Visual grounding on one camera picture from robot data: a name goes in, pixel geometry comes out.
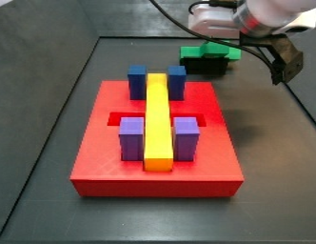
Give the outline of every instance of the white robot part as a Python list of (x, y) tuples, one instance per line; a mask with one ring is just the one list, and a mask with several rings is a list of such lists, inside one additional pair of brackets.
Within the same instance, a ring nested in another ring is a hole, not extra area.
[(316, 0), (247, 0), (235, 13), (235, 22), (244, 34), (264, 37), (313, 9)]
[(235, 13), (231, 9), (201, 4), (193, 8), (189, 28), (204, 35), (227, 39), (239, 39), (240, 31), (253, 37), (304, 32), (316, 28), (315, 7), (316, 0), (248, 0)]

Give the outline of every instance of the black table surface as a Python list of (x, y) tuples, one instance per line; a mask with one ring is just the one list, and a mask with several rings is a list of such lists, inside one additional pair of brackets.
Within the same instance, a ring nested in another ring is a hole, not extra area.
[(247, 181), (231, 198), (84, 198), (69, 181), (102, 80), (166, 71), (182, 39), (101, 39), (42, 152), (0, 243), (14, 241), (316, 242), (316, 126), (255, 57), (212, 82)]

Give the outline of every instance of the blue block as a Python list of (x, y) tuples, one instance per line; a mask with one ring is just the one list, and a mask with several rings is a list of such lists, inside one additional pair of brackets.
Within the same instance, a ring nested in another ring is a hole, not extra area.
[(184, 66), (169, 66), (169, 99), (184, 101), (186, 71)]
[(120, 123), (121, 160), (142, 161), (145, 155), (145, 119), (124, 117)]
[(174, 161), (194, 161), (200, 130), (194, 117), (176, 117), (173, 120)]
[(128, 73), (132, 100), (145, 100), (145, 76), (146, 67), (144, 65), (132, 65)]

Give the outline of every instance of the cable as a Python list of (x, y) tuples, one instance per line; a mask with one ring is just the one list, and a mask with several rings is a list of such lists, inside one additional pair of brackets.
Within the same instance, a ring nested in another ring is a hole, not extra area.
[(251, 53), (253, 56), (256, 56), (264, 63), (265, 65), (268, 66), (269, 70), (271, 70), (271, 73), (272, 73), (272, 77), (275, 78), (277, 76), (277, 70), (276, 68), (273, 67), (273, 64), (272, 62), (268, 60), (267, 57), (264, 57), (264, 55), (261, 55), (259, 52), (253, 51), (252, 49), (247, 48), (247, 47), (243, 47), (240, 45), (236, 45), (233, 43), (228, 43), (225, 41), (221, 41), (221, 40), (217, 40), (214, 38), (210, 38), (197, 32), (194, 32), (193, 30), (190, 30), (189, 28), (186, 28), (168, 13), (166, 11), (162, 9), (162, 7), (158, 5), (158, 3), (156, 2), (156, 0), (149, 0), (150, 3), (153, 4), (153, 6), (156, 7), (156, 9), (158, 11), (161, 11), (161, 13), (165, 15), (165, 17), (182, 29), (185, 30), (188, 33), (190, 33), (193, 36), (209, 41), (209, 42), (213, 42), (213, 43), (218, 43), (218, 44), (223, 44), (223, 45), (227, 45), (235, 49), (239, 49), (239, 50), (243, 50), (243, 51), (247, 51), (248, 53)]
[(237, 0), (208, 0), (208, 1), (197, 1), (196, 3), (193, 3), (189, 7), (189, 13), (194, 14), (193, 12), (193, 7), (196, 5), (201, 5), (201, 4), (209, 4), (210, 7), (224, 7), (228, 9), (236, 9), (237, 8)]
[(190, 13), (192, 15), (194, 15), (193, 7), (194, 7), (196, 5), (200, 5), (200, 4), (209, 4), (209, 1), (197, 1), (196, 3), (193, 3), (193, 4), (190, 5), (190, 7), (189, 7), (189, 13)]

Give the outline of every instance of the rectangular hole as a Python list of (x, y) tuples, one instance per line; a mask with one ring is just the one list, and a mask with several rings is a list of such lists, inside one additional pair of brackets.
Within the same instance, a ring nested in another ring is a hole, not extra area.
[[(124, 117), (142, 117), (145, 119), (145, 112), (112, 112), (108, 121), (108, 126), (120, 126), (120, 122)], [(198, 126), (206, 127), (206, 121), (202, 113), (196, 113), (196, 112), (172, 113), (172, 126), (173, 126), (173, 119), (176, 117), (196, 117)]]

